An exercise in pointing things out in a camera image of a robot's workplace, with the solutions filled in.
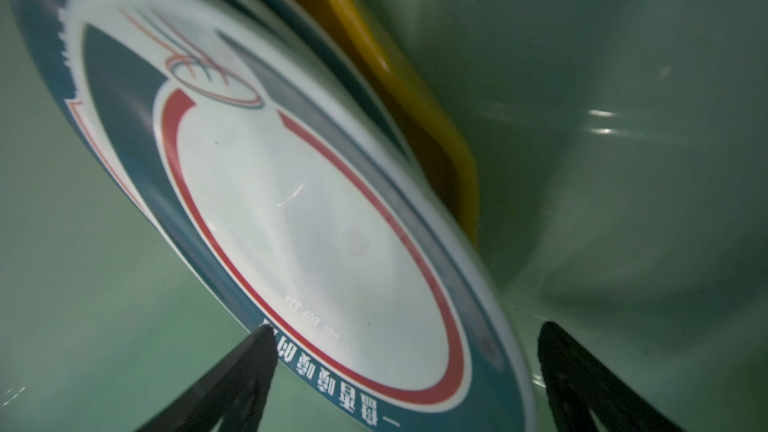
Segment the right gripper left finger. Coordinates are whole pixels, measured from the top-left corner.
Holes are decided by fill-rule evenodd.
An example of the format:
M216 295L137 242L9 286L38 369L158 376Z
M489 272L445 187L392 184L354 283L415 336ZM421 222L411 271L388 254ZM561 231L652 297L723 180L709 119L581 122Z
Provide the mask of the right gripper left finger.
M262 325L141 431L256 431L278 364L274 329Z

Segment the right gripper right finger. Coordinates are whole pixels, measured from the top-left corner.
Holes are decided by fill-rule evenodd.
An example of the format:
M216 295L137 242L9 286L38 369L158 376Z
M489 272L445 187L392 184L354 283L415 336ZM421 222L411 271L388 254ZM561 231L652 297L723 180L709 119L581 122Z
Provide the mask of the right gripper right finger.
M537 354L559 431L682 431L558 324L542 325Z

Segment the white plate red green rim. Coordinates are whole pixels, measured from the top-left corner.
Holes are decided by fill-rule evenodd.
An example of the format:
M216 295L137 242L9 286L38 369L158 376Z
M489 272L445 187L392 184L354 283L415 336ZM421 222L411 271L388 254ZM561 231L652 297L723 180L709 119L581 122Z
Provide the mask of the white plate red green rim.
M532 431L526 358L422 166L259 0L11 0L51 95L171 249L372 431Z

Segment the yellow scalloped dotted plate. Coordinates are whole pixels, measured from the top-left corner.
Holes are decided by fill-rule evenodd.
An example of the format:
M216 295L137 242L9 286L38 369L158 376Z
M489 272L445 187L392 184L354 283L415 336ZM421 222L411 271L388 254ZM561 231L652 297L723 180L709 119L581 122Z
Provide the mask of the yellow scalloped dotted plate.
M382 99L427 180L473 245L479 181L466 140L397 45L359 0L295 0Z

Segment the white plate dark lettered rim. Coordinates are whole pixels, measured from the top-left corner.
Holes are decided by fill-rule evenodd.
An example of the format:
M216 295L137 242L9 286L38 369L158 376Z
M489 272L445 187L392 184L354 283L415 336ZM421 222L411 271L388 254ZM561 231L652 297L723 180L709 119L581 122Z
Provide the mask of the white plate dark lettered rim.
M407 111L366 62L365 52L377 42L355 0L259 1L341 82L406 160L417 165L417 154L407 133Z

